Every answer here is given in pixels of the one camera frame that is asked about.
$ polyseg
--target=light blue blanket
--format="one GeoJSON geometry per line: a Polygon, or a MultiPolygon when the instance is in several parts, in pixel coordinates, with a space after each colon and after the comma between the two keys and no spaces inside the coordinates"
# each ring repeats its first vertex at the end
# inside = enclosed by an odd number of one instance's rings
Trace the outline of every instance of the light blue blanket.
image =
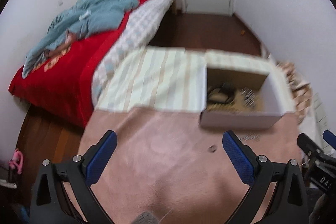
{"type": "Polygon", "coordinates": [[[29,51],[22,78],[26,78],[35,65],[46,60],[45,49],[55,50],[65,42],[67,30],[81,40],[95,33],[118,29],[125,12],[138,5],[139,0],[79,0],[54,18],[47,35],[29,51]]]}

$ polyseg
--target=white fabric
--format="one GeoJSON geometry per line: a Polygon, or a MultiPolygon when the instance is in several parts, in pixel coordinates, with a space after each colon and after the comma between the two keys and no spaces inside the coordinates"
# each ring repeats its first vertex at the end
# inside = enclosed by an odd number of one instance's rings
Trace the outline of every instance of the white fabric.
{"type": "Polygon", "coordinates": [[[273,77],[282,111],[294,112],[285,78],[265,59],[207,50],[142,47],[130,53],[102,92],[96,109],[128,112],[135,106],[201,112],[205,107],[206,66],[268,74],[273,77]]]}
{"type": "Polygon", "coordinates": [[[91,97],[95,106],[119,63],[132,50],[147,45],[157,32],[173,0],[148,0],[131,12],[126,28],[97,66],[92,78],[91,97]]]}

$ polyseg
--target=blue clamp pad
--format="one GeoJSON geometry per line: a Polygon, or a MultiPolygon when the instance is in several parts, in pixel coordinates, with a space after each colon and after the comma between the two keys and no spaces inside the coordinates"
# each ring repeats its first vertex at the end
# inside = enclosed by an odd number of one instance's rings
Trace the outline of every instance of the blue clamp pad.
{"type": "Polygon", "coordinates": [[[323,132],[323,139],[336,150],[336,136],[329,130],[323,132]]]}
{"type": "Polygon", "coordinates": [[[87,186],[90,187],[92,184],[98,182],[116,147],[117,135],[112,130],[107,131],[98,144],[90,147],[88,152],[90,151],[94,154],[88,154],[90,161],[86,164],[86,168],[83,172],[87,186]]]}
{"type": "Polygon", "coordinates": [[[243,150],[239,147],[233,137],[229,134],[229,132],[225,132],[223,134],[223,148],[229,156],[241,181],[244,184],[252,186],[255,180],[253,165],[248,160],[243,150]]]}

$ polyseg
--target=white wall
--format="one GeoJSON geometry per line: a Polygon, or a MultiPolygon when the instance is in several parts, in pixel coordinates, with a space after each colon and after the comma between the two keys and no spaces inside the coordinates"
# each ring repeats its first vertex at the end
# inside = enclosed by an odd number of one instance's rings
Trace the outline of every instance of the white wall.
{"type": "Polygon", "coordinates": [[[336,132],[336,11],[330,0],[236,0],[235,11],[278,60],[295,62],[336,132]]]}
{"type": "Polygon", "coordinates": [[[76,0],[9,0],[0,15],[0,163],[6,166],[13,155],[18,134],[26,115],[8,92],[25,55],[45,35],[53,17],[76,0]]]}

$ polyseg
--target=checkered bedsheet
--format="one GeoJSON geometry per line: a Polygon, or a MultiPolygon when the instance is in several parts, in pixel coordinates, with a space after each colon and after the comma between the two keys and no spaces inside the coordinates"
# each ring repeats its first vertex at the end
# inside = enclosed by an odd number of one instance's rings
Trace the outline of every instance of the checkered bedsheet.
{"type": "Polygon", "coordinates": [[[106,86],[126,55],[147,45],[157,32],[161,20],[173,0],[148,0],[131,12],[126,28],[98,65],[92,79],[92,103],[96,106],[101,91],[106,86]]]}

